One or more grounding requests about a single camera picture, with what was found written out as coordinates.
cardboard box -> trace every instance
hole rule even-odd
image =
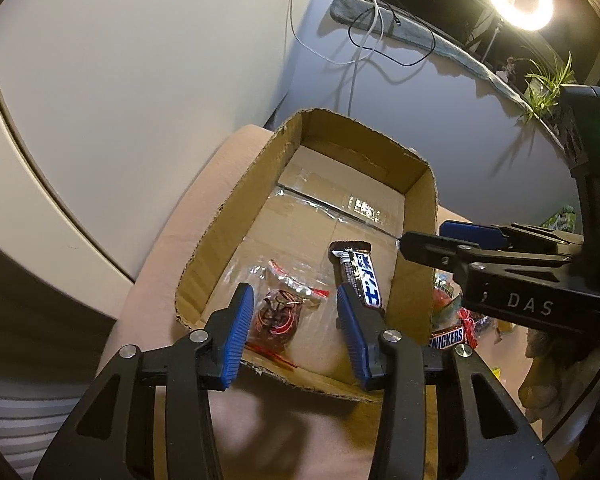
[[[436,231],[436,189],[412,150],[327,110],[305,110],[271,137],[218,210],[181,276],[176,316],[190,329],[227,306],[240,281],[275,260],[328,300],[304,309],[284,357],[291,368],[245,350],[243,362],[299,388],[379,402],[356,386],[336,326],[334,240],[371,242],[386,322],[426,344],[432,269],[405,261],[396,241],[405,230]],[[257,297],[256,308],[262,297]]]

lamp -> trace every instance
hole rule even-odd
[[[534,12],[523,12],[517,9],[509,0],[491,0],[491,3],[503,20],[506,20],[517,28],[522,28],[523,30],[539,30],[540,28],[543,28],[549,23],[551,16],[554,13],[553,0],[538,0],[538,8]],[[485,61],[487,55],[491,51],[493,42],[500,32],[501,25],[502,22],[497,24],[491,41],[482,56],[482,62]]]

snickers wrapper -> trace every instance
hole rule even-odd
[[[329,251],[340,261],[342,281],[353,285],[364,306],[377,310],[384,317],[380,287],[371,263],[371,244],[360,241],[332,242]]]
[[[455,346],[458,343],[466,342],[466,333],[464,331],[464,325],[456,325],[451,328],[445,328],[444,330],[438,330],[431,334],[429,338],[429,346],[437,348],[438,350],[444,350],[451,346]]]

spider plant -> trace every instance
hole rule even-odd
[[[571,52],[569,53],[567,62],[563,67],[556,70],[555,75],[552,75],[546,67],[536,63],[533,59],[529,59],[529,61],[536,67],[538,73],[530,72],[526,74],[526,78],[529,79],[529,83],[533,80],[537,81],[540,85],[540,90],[536,90],[531,84],[528,87],[527,102],[530,109],[523,114],[525,124],[533,117],[541,119],[549,115],[551,109],[558,104],[555,99],[560,93],[560,87],[576,81],[571,68]]]

power cord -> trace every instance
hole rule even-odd
[[[351,77],[351,90],[349,92],[349,105],[347,106],[347,115],[349,117],[351,117],[351,105],[353,104],[353,91],[354,91],[354,88],[356,87],[356,76],[358,75],[358,63],[360,62],[360,55],[362,54],[362,51],[365,48],[366,40],[368,39],[369,35],[376,27],[376,21],[378,20],[378,16],[380,16],[380,38],[382,38],[382,33],[384,32],[384,20],[382,19],[382,13],[380,12],[380,9],[378,6],[378,1],[377,0],[372,0],[372,1],[374,4],[374,20],[373,20],[373,23],[371,24],[371,27],[369,28],[369,30],[362,37],[362,41],[357,46],[358,49],[356,50],[356,60],[355,60],[355,63],[353,64],[353,76]]]
[[[573,415],[573,413],[582,404],[584,399],[592,392],[593,388],[596,386],[596,384],[598,384],[599,380],[600,380],[600,368],[598,369],[596,374],[593,376],[593,379],[589,382],[589,384],[584,389],[584,391],[580,394],[580,396],[576,399],[576,401],[571,405],[571,407],[567,410],[567,412],[558,421],[558,424],[556,424],[554,426],[554,428],[549,432],[549,434],[546,437],[544,437],[544,439],[542,440],[543,445],[546,445],[546,443],[549,442],[549,440],[551,440],[551,438],[556,433],[558,433],[558,430],[560,430],[560,428],[564,426],[564,423],[567,422],[567,420],[569,420],[570,416]]]
[[[495,12],[495,8],[491,9],[491,12],[489,12],[487,14],[487,16],[485,18],[482,19],[482,21],[480,23],[478,23],[477,25],[475,25],[474,28],[471,29],[471,31],[469,31],[469,33],[466,35],[466,43],[464,44],[464,49],[468,49],[471,46],[474,46],[475,43],[477,43],[477,38],[474,36],[474,32],[476,30],[478,30],[478,28],[480,28],[482,26],[483,23],[487,22],[487,20],[493,16],[493,13]]]
[[[374,47],[373,48],[365,47],[366,50],[371,51],[368,55],[366,55],[365,57],[359,58],[360,54],[356,54],[356,58],[352,59],[350,61],[344,61],[344,62],[334,61],[333,59],[329,59],[328,57],[323,56],[319,52],[315,51],[310,46],[303,43],[300,38],[298,38],[298,35],[296,34],[296,28],[294,27],[293,8],[294,8],[294,0],[289,0],[289,24],[291,26],[291,32],[294,35],[294,38],[296,38],[298,43],[300,43],[302,46],[304,46],[307,50],[309,50],[310,52],[313,52],[316,56],[321,57],[323,60],[328,61],[334,65],[343,66],[343,65],[349,65],[352,63],[357,64],[361,60],[368,59],[376,51],[376,49],[378,48],[378,45],[380,44],[380,41],[382,40],[382,35],[384,33],[384,27],[381,28],[380,36],[378,37],[378,40],[376,41],[376,44],[374,45]],[[380,16],[380,9],[378,7],[377,2],[374,4],[374,11],[375,11],[374,19],[371,23],[371,26],[369,27],[368,34],[365,35],[365,41],[368,38],[368,36],[371,34],[371,32],[374,30],[376,23],[378,22],[378,17],[380,17],[380,20],[382,20],[382,17]]]
[[[388,4],[388,3],[386,3],[386,2],[382,2],[382,1],[381,1],[381,3],[384,3],[384,4],[385,4],[385,5],[387,5],[388,7],[391,7],[391,5],[390,5],[390,4]],[[356,42],[353,40],[353,38],[352,38],[352,36],[351,36],[351,29],[352,29],[352,28],[353,28],[353,26],[356,24],[356,22],[357,22],[357,21],[358,21],[360,18],[362,18],[362,16],[364,16],[365,14],[367,14],[367,13],[368,13],[370,10],[371,10],[371,9],[364,10],[364,11],[363,11],[363,12],[361,12],[359,15],[357,15],[357,16],[355,17],[355,19],[354,19],[354,20],[353,20],[353,21],[352,21],[352,22],[349,24],[349,29],[348,29],[348,31],[347,31],[347,33],[348,33],[348,35],[349,35],[349,41],[350,41],[351,43],[353,43],[353,44],[354,44],[356,47],[360,47],[360,45],[359,45],[359,44],[357,44],[357,43],[356,43]],[[377,50],[377,51],[376,51],[378,54],[380,54],[380,56],[384,56],[385,58],[387,58],[387,59],[390,59],[390,60],[391,60],[391,61],[393,61],[394,63],[396,63],[396,64],[398,64],[398,65],[400,65],[400,66],[404,66],[404,67],[415,66],[415,65],[417,65],[418,63],[421,63],[421,62],[423,62],[423,61],[424,61],[425,59],[427,59],[427,57],[429,57],[429,56],[430,56],[430,55],[433,53],[433,51],[436,49],[436,34],[435,34],[435,32],[433,31],[433,29],[432,29],[431,27],[429,27],[429,25],[427,25],[427,23],[426,23],[426,22],[423,22],[422,20],[418,19],[416,16],[413,16],[413,15],[412,15],[412,14],[410,14],[410,13],[408,13],[408,15],[409,15],[409,17],[410,17],[410,18],[414,19],[416,22],[419,22],[421,25],[423,25],[424,27],[426,27],[426,28],[428,28],[428,29],[429,29],[429,32],[431,33],[431,40],[432,40],[432,41],[431,41],[431,48],[429,49],[429,51],[428,51],[426,54],[424,54],[424,56],[422,56],[422,57],[421,57],[419,60],[417,60],[417,61],[414,61],[413,63],[402,63],[402,62],[398,61],[397,59],[394,59],[393,57],[389,56],[388,54],[385,54],[384,52],[382,52],[382,51],[380,51],[380,50]],[[368,50],[368,49],[369,49],[369,47],[368,47],[368,46],[362,46],[362,49],[363,49],[363,50]]]

